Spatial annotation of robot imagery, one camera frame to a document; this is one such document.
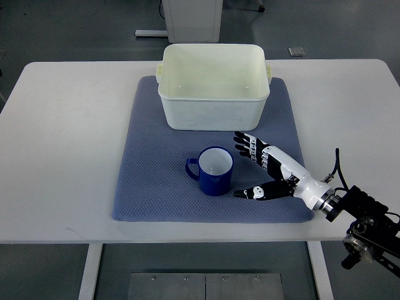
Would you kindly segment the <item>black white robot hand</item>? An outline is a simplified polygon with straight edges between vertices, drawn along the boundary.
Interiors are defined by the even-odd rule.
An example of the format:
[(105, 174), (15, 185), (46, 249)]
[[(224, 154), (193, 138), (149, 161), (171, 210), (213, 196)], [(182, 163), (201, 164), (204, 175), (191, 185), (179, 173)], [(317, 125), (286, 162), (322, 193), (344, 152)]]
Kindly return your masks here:
[(320, 210), (325, 214), (333, 212), (334, 189), (325, 182), (315, 180), (291, 156), (244, 132), (236, 132), (234, 140), (239, 154), (265, 169), (272, 181), (234, 191), (233, 196), (257, 201), (293, 196), (302, 199), (311, 210)]

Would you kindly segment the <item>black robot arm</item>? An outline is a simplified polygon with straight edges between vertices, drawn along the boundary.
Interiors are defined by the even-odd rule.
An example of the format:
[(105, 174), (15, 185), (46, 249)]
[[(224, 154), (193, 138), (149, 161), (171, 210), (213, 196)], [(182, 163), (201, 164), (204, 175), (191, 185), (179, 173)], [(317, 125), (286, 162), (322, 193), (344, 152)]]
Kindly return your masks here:
[(399, 257), (399, 221), (390, 217), (399, 214), (390, 212), (389, 208), (357, 186), (349, 187), (340, 166), (339, 149), (335, 149), (335, 165), (332, 173), (324, 180), (328, 183), (335, 174), (341, 180), (342, 187), (337, 187), (327, 193), (319, 210), (326, 215), (330, 222), (334, 221), (341, 212), (345, 211), (355, 220), (349, 225), (343, 239), (348, 252), (341, 263), (344, 269), (350, 270), (361, 261), (376, 261), (385, 269), (399, 276), (399, 266), (388, 258), (386, 253)]

